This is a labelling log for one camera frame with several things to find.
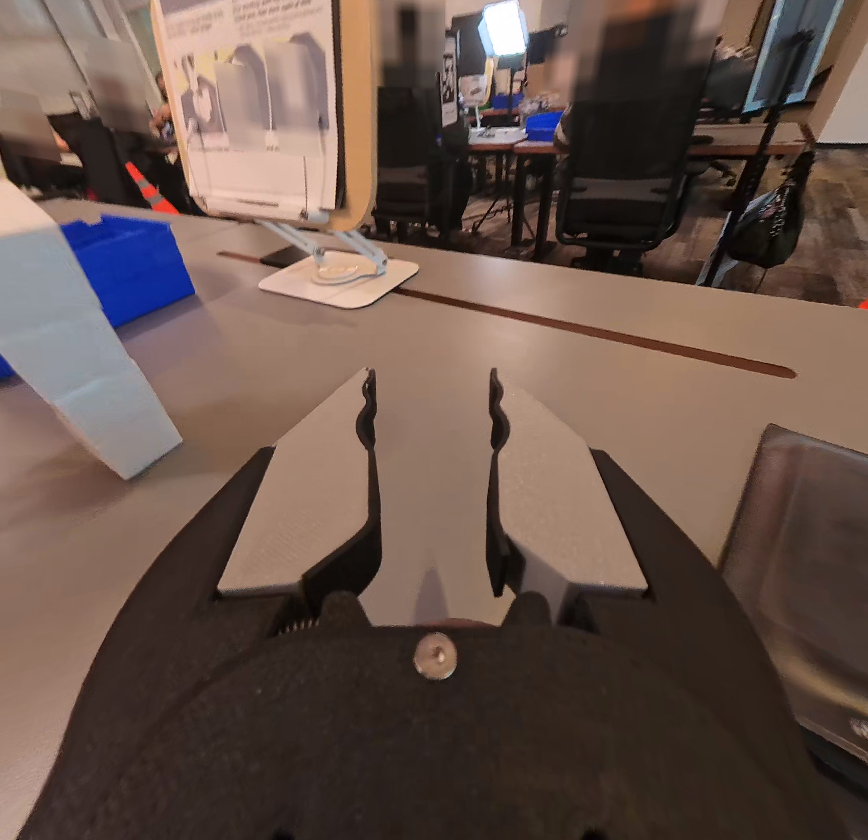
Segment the orange traffic cone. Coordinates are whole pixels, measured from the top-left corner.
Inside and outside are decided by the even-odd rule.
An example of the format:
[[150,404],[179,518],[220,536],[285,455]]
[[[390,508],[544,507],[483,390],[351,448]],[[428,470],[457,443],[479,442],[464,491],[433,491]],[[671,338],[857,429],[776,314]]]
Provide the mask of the orange traffic cone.
[[125,168],[147,205],[158,213],[179,216],[177,208],[163,197],[158,187],[150,183],[133,162],[125,162]]

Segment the blue plastic bin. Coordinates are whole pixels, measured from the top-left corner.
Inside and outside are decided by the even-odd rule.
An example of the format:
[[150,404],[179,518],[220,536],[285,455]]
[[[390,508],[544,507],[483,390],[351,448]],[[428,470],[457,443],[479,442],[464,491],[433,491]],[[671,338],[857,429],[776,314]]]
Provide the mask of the blue plastic bin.
[[113,328],[194,295],[167,222],[101,215],[59,226]]

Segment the white stand with wooden board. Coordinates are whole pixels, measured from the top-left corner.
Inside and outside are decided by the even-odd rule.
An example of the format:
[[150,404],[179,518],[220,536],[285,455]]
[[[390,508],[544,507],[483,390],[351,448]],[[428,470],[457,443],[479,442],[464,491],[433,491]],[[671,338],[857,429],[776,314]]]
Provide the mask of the white stand with wooden board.
[[268,273],[259,282],[260,291],[341,310],[359,310],[403,286],[418,273],[419,266],[389,256],[360,232],[373,211],[377,190],[374,2],[336,1],[340,171],[335,209],[304,219],[214,214],[203,209],[192,195],[209,216],[264,227],[299,254],[298,260]]

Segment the large display screen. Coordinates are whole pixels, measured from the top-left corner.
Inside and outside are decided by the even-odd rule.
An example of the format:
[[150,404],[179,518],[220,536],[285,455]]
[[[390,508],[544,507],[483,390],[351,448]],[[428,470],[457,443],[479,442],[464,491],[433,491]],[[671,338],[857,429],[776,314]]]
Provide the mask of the large display screen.
[[756,57],[741,116],[802,104],[846,0],[770,0],[759,18]]

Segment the black office chair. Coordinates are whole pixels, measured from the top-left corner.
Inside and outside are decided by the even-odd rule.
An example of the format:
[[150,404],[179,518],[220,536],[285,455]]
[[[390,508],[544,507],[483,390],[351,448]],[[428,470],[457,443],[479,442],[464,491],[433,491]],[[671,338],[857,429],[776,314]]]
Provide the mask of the black office chair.
[[642,257],[672,236],[708,164],[689,150],[696,97],[574,102],[555,144],[559,165],[556,236],[582,247],[571,267],[641,276]]
[[450,248],[472,195],[473,173],[460,123],[442,133],[434,89],[377,89],[377,190],[372,211],[377,235],[401,243]]

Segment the bright studio light panel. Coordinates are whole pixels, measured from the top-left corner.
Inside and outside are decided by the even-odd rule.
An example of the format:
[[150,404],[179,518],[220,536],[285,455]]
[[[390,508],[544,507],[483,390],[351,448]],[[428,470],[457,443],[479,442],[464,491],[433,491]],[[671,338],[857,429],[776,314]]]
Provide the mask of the bright studio light panel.
[[513,57],[527,51],[529,33],[519,0],[486,4],[477,30],[487,57]]

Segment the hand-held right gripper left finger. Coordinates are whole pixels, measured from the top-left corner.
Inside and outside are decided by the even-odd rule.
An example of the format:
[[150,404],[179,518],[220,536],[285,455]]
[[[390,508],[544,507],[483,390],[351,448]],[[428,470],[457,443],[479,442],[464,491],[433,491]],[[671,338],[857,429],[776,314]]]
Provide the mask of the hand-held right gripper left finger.
[[376,375],[363,368],[271,455],[222,577],[223,598],[359,596],[382,562]]

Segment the printed instruction sheet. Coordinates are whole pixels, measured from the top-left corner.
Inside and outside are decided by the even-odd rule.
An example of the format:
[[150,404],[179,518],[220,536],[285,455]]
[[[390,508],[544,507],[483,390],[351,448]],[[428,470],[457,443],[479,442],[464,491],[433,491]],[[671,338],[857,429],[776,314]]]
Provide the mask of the printed instruction sheet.
[[336,1],[153,0],[185,175],[209,213],[335,209]]

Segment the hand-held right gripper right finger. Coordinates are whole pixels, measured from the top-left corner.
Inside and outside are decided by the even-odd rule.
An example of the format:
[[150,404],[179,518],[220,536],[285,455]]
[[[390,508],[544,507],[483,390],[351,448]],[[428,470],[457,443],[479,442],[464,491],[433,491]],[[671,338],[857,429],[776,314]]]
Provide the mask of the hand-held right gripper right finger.
[[566,620],[579,596],[645,596],[646,576],[585,439],[496,368],[488,409],[493,596],[536,593],[554,621]]

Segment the background work table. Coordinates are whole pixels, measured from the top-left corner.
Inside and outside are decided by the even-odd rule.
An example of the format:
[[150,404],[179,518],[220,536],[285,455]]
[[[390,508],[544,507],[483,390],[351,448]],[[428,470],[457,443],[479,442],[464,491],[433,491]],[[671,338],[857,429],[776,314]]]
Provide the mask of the background work table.
[[[702,124],[697,131],[700,143],[689,149],[690,162],[749,162],[760,152],[765,125]],[[510,211],[511,237],[505,254],[509,258],[549,263],[556,245],[549,239],[549,216],[554,196],[555,168],[561,152],[553,141],[519,140],[511,143],[494,138],[480,139],[466,148],[470,158],[484,162],[496,160],[496,194],[504,196]],[[525,220],[526,177],[530,167],[542,169],[537,222]]]

